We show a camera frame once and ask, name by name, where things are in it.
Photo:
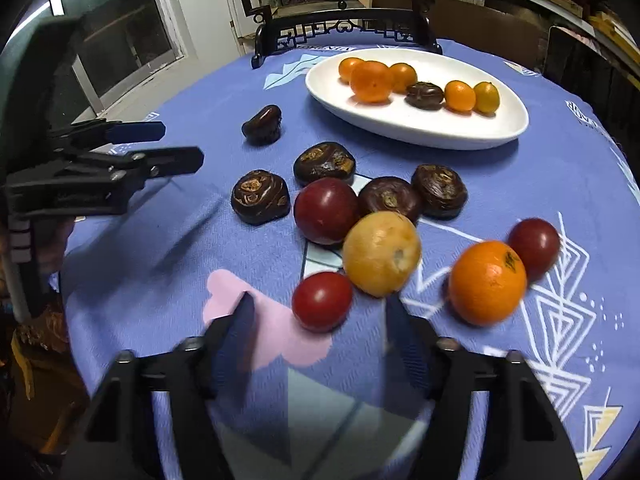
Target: dark brown fruit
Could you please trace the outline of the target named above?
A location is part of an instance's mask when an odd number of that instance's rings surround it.
[[[558,231],[542,218],[519,222],[509,233],[507,243],[522,260],[530,282],[544,276],[560,251]]]
[[[376,211],[395,211],[406,216],[414,224],[422,211],[422,199],[407,181],[396,176],[374,178],[358,195],[360,213],[368,215]]]
[[[442,88],[433,83],[418,81],[415,85],[409,86],[404,98],[411,106],[422,108],[423,110],[437,110],[442,105],[444,92]]]
[[[465,205],[467,193],[459,174],[446,166],[421,164],[411,184],[422,197],[423,212],[434,218],[455,218]]]
[[[337,142],[320,142],[293,163],[293,174],[305,186],[326,176],[347,180],[355,171],[356,159]]]
[[[291,209],[287,183],[266,170],[250,171],[236,182],[231,207],[243,222],[251,225],[286,216]]]
[[[268,105],[242,125],[242,134],[251,144],[271,144],[280,138],[281,122],[280,108]]]
[[[358,197],[349,184],[337,178],[321,178],[300,191],[293,218],[308,240],[338,244],[360,219]]]

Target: white oval plate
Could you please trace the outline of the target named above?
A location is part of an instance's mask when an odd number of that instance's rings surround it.
[[[489,81],[500,92],[500,107],[493,117],[476,112],[457,114],[444,106],[439,110],[421,110],[407,104],[399,94],[391,94],[388,104],[362,104],[354,99],[351,88],[338,76],[338,65],[346,57],[381,61],[388,66],[405,62],[415,68],[419,81],[435,83],[442,89],[453,79],[472,87],[481,81]],[[457,59],[420,50],[367,48],[328,57],[309,70],[305,82],[315,99],[348,123],[421,146],[484,150],[515,139],[529,126],[527,109],[502,81]]]

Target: fluorescent light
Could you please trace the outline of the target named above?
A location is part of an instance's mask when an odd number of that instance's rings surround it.
[[[16,34],[18,34],[18,32],[20,32],[21,30],[23,30],[27,25],[29,25],[33,20],[35,20],[39,14],[41,14],[42,12],[44,12],[46,9],[49,9],[49,7],[51,6],[51,4],[49,2],[47,2],[46,4],[43,4],[41,6],[39,6],[33,13],[31,13],[26,20],[24,20],[20,25],[18,25],[17,27],[15,27],[15,30],[11,33],[11,35],[9,36],[9,40],[11,40],[12,37],[14,37]]]
[[[36,10],[34,10],[20,25],[15,27],[15,30],[11,33],[11,36],[9,36],[9,40],[7,40],[7,43],[9,43],[12,37],[18,34],[18,32],[20,32],[21,30],[23,30],[27,25],[29,25],[33,20],[35,20],[41,13],[49,9],[50,6],[51,4],[47,2],[46,4],[42,4]]]

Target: window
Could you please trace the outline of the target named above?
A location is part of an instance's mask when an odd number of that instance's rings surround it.
[[[60,1],[65,15],[82,19],[84,41],[78,54],[100,97],[163,54],[175,59],[155,0]],[[129,81],[126,90],[138,82]],[[115,99],[107,96],[106,101],[108,106]]]
[[[49,114],[53,128],[71,124],[88,108],[100,113],[177,59],[156,0],[33,0],[2,51],[2,62],[17,61],[12,59],[15,36],[62,14],[80,19],[82,43],[73,66],[56,73]]]

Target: wall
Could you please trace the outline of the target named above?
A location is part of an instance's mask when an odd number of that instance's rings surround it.
[[[184,57],[156,72],[101,114],[137,121],[198,79],[244,54],[226,0],[157,0]]]

